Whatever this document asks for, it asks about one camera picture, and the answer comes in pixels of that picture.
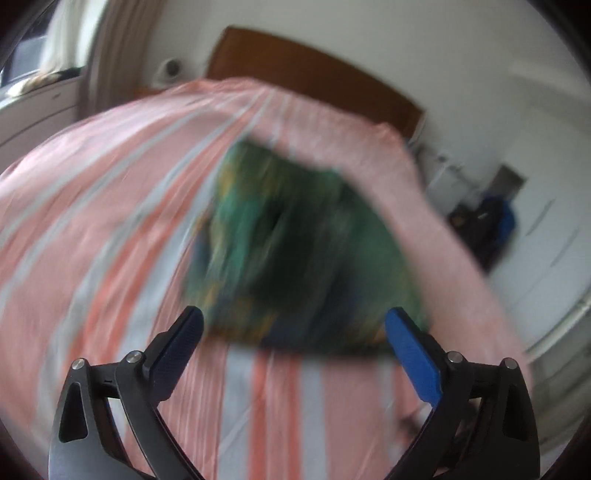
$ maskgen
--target headboard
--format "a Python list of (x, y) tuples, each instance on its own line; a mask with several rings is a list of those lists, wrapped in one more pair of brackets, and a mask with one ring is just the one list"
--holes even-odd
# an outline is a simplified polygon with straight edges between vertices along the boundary
[(420, 127), (424, 111), (392, 87), (314, 48), (247, 28), (224, 30), (206, 77), (252, 77), (369, 120), (387, 122), (406, 138)]

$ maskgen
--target bolt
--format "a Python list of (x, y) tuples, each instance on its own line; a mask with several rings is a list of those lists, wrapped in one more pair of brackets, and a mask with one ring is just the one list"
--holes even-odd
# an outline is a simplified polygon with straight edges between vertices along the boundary
[(464, 361), (464, 357), (460, 352), (448, 352), (447, 359), (453, 364), (461, 364)]
[(83, 358), (77, 358), (72, 362), (72, 370), (79, 370), (84, 366), (85, 360)]
[(128, 361), (128, 363), (130, 364), (134, 364), (139, 362), (139, 360), (142, 358), (142, 352), (140, 352), (139, 350), (133, 350), (131, 352), (129, 352), (126, 356), (125, 359)]
[(512, 358), (505, 358), (503, 363), (509, 370), (515, 370), (517, 368), (517, 362)]

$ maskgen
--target pink fabric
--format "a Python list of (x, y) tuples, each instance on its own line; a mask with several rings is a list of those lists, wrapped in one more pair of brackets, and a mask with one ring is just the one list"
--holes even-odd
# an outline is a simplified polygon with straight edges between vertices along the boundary
[[(71, 361), (119, 361), (182, 310), (191, 228), (244, 135), (358, 187), (398, 239), (445, 349), (527, 364), (395, 131), (253, 80), (200, 80), (73, 126), (2, 176), (0, 406), (45, 450)], [(383, 478), (408, 445), (399, 420), (419, 405), (393, 363), (204, 341), (160, 411), (208, 479), (341, 480)]]

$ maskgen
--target multicolored fabric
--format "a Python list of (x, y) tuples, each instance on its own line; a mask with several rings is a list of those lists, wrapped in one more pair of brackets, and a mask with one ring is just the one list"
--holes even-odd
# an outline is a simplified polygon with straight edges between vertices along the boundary
[[(246, 136), (362, 179), (443, 347), (526, 365), (469, 254), (425, 201), (396, 132), (251, 80), (200, 80), (78, 123), (0, 179), (0, 410), (42, 455), (71, 361), (119, 361), (182, 311), (193, 225), (219, 161)], [(211, 341), (160, 410), (209, 479), (374, 480), (405, 448), (399, 426), (416, 407), (389, 361), (323, 362)]]
[(426, 328), (398, 245), (335, 171), (238, 142), (196, 236), (183, 298), (209, 333), (291, 352), (391, 353), (389, 309)]

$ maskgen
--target pink bedsheet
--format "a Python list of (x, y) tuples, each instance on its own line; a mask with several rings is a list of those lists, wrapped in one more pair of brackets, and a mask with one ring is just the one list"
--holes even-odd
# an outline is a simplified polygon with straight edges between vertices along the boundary
[[(182, 310), (191, 226), (219, 160), (245, 135), (359, 187), (398, 239), (445, 349), (526, 365), (395, 131), (253, 80), (199, 80), (66, 129), (2, 176), (0, 409), (43, 452), (71, 361), (119, 361)], [(208, 479), (371, 480), (406, 448), (399, 422), (419, 406), (390, 361), (205, 341), (160, 410)]]

